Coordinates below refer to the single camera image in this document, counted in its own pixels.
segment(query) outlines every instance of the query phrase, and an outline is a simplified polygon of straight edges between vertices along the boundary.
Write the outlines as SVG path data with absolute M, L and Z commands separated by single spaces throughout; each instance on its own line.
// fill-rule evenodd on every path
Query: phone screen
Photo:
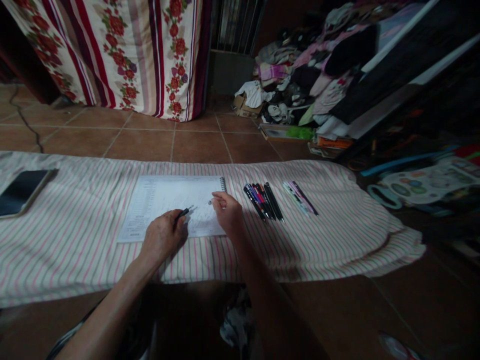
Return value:
M 48 170 L 23 171 L 0 195 L 0 216 L 14 215 L 22 211 Z

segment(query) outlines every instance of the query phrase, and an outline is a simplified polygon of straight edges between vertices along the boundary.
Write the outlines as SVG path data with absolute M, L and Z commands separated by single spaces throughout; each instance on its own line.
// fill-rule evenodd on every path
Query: hand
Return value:
M 245 234 L 244 215 L 242 205 L 233 196 L 226 192 L 212 192 L 211 204 L 216 212 L 218 223 L 225 230 L 226 235 L 232 239 L 235 235 Z
M 182 237 L 182 225 L 187 219 L 182 216 L 175 225 L 175 218 L 180 209 L 167 211 L 153 220 L 146 229 L 145 240 L 139 258 L 156 271 L 160 265 L 175 251 Z

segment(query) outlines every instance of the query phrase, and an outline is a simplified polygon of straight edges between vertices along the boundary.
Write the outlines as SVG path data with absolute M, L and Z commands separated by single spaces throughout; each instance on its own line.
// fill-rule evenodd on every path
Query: metal grate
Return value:
M 267 0 L 213 0 L 211 49 L 252 55 Z

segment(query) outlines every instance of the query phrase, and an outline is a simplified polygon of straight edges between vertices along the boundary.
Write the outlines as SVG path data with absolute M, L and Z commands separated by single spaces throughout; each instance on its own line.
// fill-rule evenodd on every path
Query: spiral binding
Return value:
M 225 185 L 225 178 L 221 177 L 220 178 L 220 185 L 221 185 L 221 190 L 226 193 L 227 192 L 227 186 Z

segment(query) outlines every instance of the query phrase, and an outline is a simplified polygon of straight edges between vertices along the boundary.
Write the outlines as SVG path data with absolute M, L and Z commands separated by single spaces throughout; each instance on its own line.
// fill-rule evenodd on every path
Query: orange item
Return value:
M 319 136 L 317 146 L 323 147 L 323 148 L 346 149 L 353 143 L 354 141 L 352 139 L 349 139 L 346 137 L 339 137 L 335 141 L 333 141 L 333 140 L 328 140 L 327 138 Z

